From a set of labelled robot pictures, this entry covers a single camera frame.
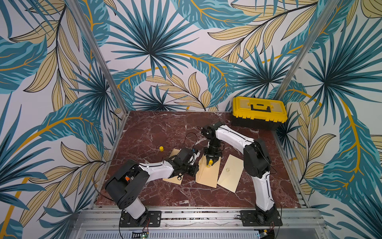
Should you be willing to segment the manila envelope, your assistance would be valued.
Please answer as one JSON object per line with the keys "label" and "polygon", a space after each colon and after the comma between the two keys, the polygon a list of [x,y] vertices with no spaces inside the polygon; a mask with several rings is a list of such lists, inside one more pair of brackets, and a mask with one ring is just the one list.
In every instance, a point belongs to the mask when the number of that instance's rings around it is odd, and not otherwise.
{"label": "manila envelope", "polygon": [[[174,155],[178,154],[179,152],[180,152],[179,149],[174,148],[174,149],[172,150],[170,156],[174,156]],[[166,181],[166,182],[169,182],[169,183],[174,183],[174,184],[177,184],[177,185],[181,185],[182,180],[183,180],[183,177],[181,177],[180,179],[178,179],[177,176],[172,177],[172,178],[165,178],[165,179],[163,179],[163,181]]]}
{"label": "manila envelope", "polygon": [[230,155],[226,164],[221,172],[217,184],[221,187],[235,193],[239,180],[244,169],[244,162],[242,159]]}
{"label": "manila envelope", "polygon": [[208,167],[205,155],[199,160],[199,170],[196,173],[196,182],[201,185],[216,188],[221,158],[212,166]]}

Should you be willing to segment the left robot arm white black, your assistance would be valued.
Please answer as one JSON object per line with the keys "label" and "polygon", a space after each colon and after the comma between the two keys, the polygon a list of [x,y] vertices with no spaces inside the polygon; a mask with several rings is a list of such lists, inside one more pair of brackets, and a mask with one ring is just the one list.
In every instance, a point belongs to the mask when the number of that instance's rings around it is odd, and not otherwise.
{"label": "left robot arm white black", "polygon": [[176,179],[196,176],[199,166],[196,159],[200,152],[195,149],[181,149],[161,162],[143,164],[129,159],[105,183],[104,188],[121,212],[119,226],[122,228],[159,227],[161,211],[149,211],[138,198],[148,182],[159,179]]}

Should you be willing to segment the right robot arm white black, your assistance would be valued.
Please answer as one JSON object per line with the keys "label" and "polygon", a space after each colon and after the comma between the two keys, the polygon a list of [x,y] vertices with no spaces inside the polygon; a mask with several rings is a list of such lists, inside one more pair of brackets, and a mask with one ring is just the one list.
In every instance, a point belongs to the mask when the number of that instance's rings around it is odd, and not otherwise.
{"label": "right robot arm white black", "polygon": [[270,184],[271,159],[261,139],[246,137],[222,122],[200,128],[201,134],[209,141],[204,148],[207,165],[214,165],[222,156],[221,144],[227,143],[243,154],[244,170],[251,176],[256,193],[254,210],[242,210],[237,216],[245,227],[280,227],[282,214],[277,210]]}

